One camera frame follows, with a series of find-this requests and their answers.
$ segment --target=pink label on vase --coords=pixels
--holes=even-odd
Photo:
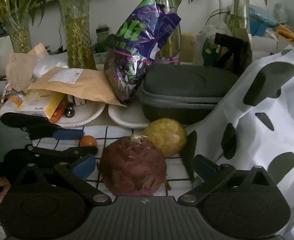
[[[175,57],[163,57],[163,58],[155,58],[154,59],[154,64],[171,64],[171,65],[179,65],[180,61],[179,61],[179,57],[180,57],[180,53],[175,56]]]

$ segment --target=checkered tablecloth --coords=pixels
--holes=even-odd
[[[141,134],[141,129],[128,129],[119,126],[87,126],[79,129],[84,130],[85,135],[92,135],[97,139],[98,143],[98,154],[96,159],[99,162],[103,150],[106,146],[116,141],[118,138],[123,136],[129,136],[131,134]],[[33,141],[33,145],[41,148],[55,149],[63,151],[69,147],[79,146],[78,140],[56,140],[54,138],[43,138],[40,140]],[[191,181],[188,178],[185,167],[181,161],[179,155],[174,155],[166,159],[167,163],[167,179],[172,187],[171,191],[167,191],[162,185],[159,190],[155,193],[155,196],[169,196],[172,195],[176,199],[187,191],[191,190]],[[115,197],[109,192],[105,184],[102,182],[100,173],[96,168],[95,171],[86,180],[89,184],[97,187],[102,192],[108,194],[112,200]],[[6,235],[0,225],[0,240],[6,238]]]

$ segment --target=silver screw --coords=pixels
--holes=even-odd
[[[93,201],[98,202],[98,203],[104,203],[108,201],[109,197],[105,194],[97,194],[93,196]]]
[[[194,195],[183,195],[180,199],[186,203],[193,203],[197,200]]]

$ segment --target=red object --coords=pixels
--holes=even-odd
[[[97,146],[97,140],[91,135],[86,135],[81,138],[80,146]]]
[[[49,122],[57,123],[61,119],[61,117],[63,117],[64,111],[67,108],[67,105],[68,105],[68,100],[66,97],[64,97],[62,101],[60,102],[60,104],[57,106],[52,117],[49,119]]]
[[[154,144],[122,137],[105,148],[97,167],[109,191],[117,195],[152,196],[163,183],[167,165]]]

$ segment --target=orange ball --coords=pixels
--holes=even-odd
[[[80,146],[97,146],[97,140],[91,135],[86,135],[81,138]]]

